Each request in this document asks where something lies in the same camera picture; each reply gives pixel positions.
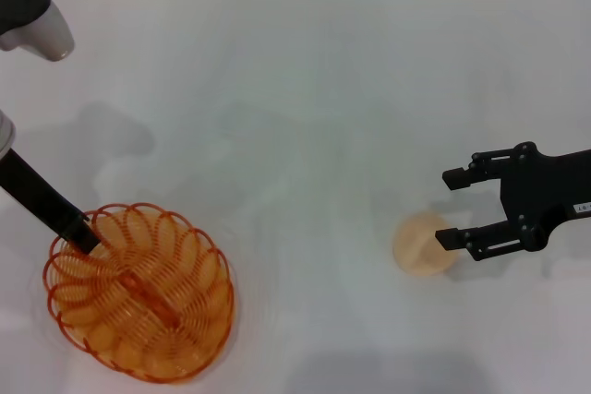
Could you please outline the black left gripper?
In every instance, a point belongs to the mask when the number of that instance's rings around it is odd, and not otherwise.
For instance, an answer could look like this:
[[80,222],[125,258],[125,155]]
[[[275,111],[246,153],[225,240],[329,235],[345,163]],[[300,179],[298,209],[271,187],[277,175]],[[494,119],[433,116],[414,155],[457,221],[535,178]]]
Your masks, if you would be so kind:
[[49,185],[13,149],[1,159],[1,187],[80,253],[101,242],[81,210]]

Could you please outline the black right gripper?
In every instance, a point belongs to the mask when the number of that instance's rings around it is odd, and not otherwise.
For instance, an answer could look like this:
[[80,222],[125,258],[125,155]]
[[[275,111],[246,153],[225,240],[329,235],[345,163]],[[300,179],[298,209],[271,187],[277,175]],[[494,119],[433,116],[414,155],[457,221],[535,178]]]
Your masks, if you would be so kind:
[[533,142],[514,149],[480,151],[468,166],[447,170],[450,190],[498,180],[508,221],[436,231],[446,251],[465,249],[475,261],[519,251],[540,251],[567,221],[590,216],[590,151],[544,155]]

